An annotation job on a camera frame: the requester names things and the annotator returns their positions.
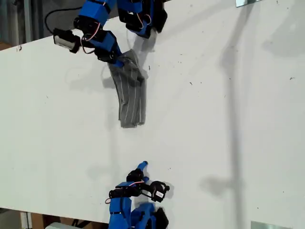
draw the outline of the grey cloth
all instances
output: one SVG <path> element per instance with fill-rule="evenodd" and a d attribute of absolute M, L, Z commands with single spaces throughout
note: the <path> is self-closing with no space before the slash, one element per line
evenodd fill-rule
<path fill-rule="evenodd" d="M 137 56 L 133 50 L 118 58 L 123 67 L 108 64 L 119 97 L 121 127 L 130 128 L 145 123 L 146 85 Z"/>

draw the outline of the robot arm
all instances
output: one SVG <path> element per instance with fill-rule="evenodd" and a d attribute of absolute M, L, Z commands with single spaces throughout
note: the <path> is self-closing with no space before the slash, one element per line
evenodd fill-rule
<path fill-rule="evenodd" d="M 121 50 L 116 37 L 111 31 L 103 30 L 116 1 L 120 20 L 130 31 L 145 38 L 150 37 L 152 28 L 162 31 L 167 19 L 163 0 L 86 0 L 74 20 L 74 27 L 83 32 L 83 37 L 73 35 L 70 30 L 54 29 L 54 43 L 72 53 L 80 47 L 94 48 L 90 53 L 94 52 L 99 60 L 122 67 L 123 63 L 117 60 Z"/>
<path fill-rule="evenodd" d="M 155 211 L 153 203 L 142 203 L 131 212 L 132 201 L 130 197 L 137 197 L 142 190 L 150 192 L 148 196 L 152 201 L 162 202 L 166 192 L 170 189 L 165 183 L 154 181 L 150 185 L 146 182 L 148 177 L 144 177 L 143 169 L 147 166 L 147 161 L 143 161 L 138 167 L 131 171 L 126 182 L 122 182 L 109 192 L 110 201 L 110 222 L 109 229 L 165 229 L 169 223 L 162 208 Z"/>

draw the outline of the black cable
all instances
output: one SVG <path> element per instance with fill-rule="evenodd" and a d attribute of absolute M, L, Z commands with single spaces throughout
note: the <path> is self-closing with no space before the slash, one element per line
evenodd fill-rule
<path fill-rule="evenodd" d="M 50 11 L 50 12 L 45 16 L 45 18 L 44 18 L 44 24 L 45 24 L 46 28 L 48 29 L 48 31 L 49 31 L 51 34 L 53 34 L 53 32 L 52 32 L 52 31 L 50 30 L 50 28 L 48 27 L 48 23 L 47 23 L 47 19 L 48 19 L 48 17 L 49 17 L 51 14 L 53 14 L 53 13 L 55 13 L 55 12 L 60 12 L 60 11 L 80 10 L 81 8 L 82 8 L 82 6 L 77 7 L 77 8 L 67 8 L 67 9 L 52 10 L 52 11 Z"/>
<path fill-rule="evenodd" d="M 77 226 L 77 224 L 78 224 L 78 219 L 74 219 L 72 222 L 72 226 Z"/>
<path fill-rule="evenodd" d="M 86 227 L 89 223 L 91 223 L 91 221 L 85 220 L 85 221 L 81 222 L 80 224 L 78 224 L 76 227 L 78 227 L 78 228 L 84 228 L 84 227 Z"/>
<path fill-rule="evenodd" d="M 29 216 L 28 216 L 28 213 L 26 212 L 25 213 L 27 215 L 27 224 L 28 224 L 28 229 L 30 229 L 30 225 L 29 225 Z"/>

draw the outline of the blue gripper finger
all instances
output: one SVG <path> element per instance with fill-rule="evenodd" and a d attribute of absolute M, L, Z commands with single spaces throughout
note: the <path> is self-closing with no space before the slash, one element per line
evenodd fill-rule
<path fill-rule="evenodd" d="M 149 178 L 148 178 L 148 177 L 143 177 L 143 181 L 144 181 L 144 183 L 146 183 L 148 180 L 149 180 Z"/>
<path fill-rule="evenodd" d="M 147 162 L 147 161 L 143 161 L 142 163 L 140 163 L 140 164 L 138 165 L 137 168 L 139 168 L 141 171 L 143 171 L 143 169 L 144 169 L 145 166 L 147 166 L 147 165 L 148 165 L 148 162 Z"/>

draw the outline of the white table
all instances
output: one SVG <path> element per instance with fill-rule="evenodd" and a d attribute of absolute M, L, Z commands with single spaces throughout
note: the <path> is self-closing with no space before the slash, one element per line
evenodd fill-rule
<path fill-rule="evenodd" d="M 276 2 L 173 0 L 154 47 L 110 20 L 149 75 L 135 129 L 94 55 L 52 37 L 0 52 L 0 207 L 108 222 L 109 190 L 147 160 L 170 229 L 304 228 L 305 2 Z"/>

